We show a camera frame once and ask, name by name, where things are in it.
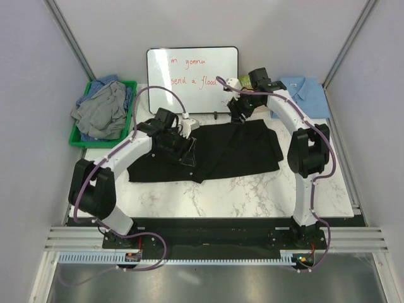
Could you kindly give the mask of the black long sleeve shirt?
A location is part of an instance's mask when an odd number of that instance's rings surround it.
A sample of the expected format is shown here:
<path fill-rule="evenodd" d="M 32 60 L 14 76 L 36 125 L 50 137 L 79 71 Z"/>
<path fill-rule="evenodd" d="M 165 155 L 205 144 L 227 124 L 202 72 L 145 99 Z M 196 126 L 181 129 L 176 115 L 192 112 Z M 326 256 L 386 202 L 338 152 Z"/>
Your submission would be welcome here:
<path fill-rule="evenodd" d="M 184 165 L 166 153 L 149 153 L 127 168 L 129 182 L 177 182 L 242 177 L 280 169 L 283 153 L 264 120 L 201 126 L 193 131 L 193 153 Z"/>

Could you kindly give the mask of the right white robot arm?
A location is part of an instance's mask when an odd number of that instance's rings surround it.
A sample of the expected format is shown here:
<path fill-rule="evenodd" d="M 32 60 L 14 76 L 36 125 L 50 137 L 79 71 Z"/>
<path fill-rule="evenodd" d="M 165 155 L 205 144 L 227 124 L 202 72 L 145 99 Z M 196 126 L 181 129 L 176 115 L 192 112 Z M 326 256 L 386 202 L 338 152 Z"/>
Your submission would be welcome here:
<path fill-rule="evenodd" d="M 245 90 L 237 78 L 222 80 L 226 92 L 233 97 L 227 103 L 231 121 L 243 123 L 262 106 L 276 114 L 291 135 L 287 163 L 295 175 L 296 195 L 293 221 L 299 227 L 289 232 L 289 241 L 296 248 L 304 248 L 312 241 L 306 227 L 319 220 L 314 207 L 316 182 L 332 176 L 336 169 L 335 153 L 330 145 L 330 129 L 316 124 L 293 101 L 281 81 L 271 81 L 265 68 L 249 73 L 250 90 Z"/>

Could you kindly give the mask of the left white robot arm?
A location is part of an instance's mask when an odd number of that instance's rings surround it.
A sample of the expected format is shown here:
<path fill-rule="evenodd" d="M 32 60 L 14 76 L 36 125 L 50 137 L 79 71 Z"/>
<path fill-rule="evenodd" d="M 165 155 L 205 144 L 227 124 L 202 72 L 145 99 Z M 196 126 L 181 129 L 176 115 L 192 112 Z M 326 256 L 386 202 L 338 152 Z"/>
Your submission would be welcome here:
<path fill-rule="evenodd" d="M 196 140 L 191 133 L 199 121 L 158 109 L 155 117 L 134 125 L 128 137 L 96 160 L 84 158 L 74 166 L 68 201 L 73 206 L 73 219 L 85 212 L 102 226 L 117 234 L 117 242 L 125 248 L 138 243 L 133 219 L 117 205 L 116 180 L 135 161 L 149 153 L 164 153 L 180 164 L 193 152 Z"/>

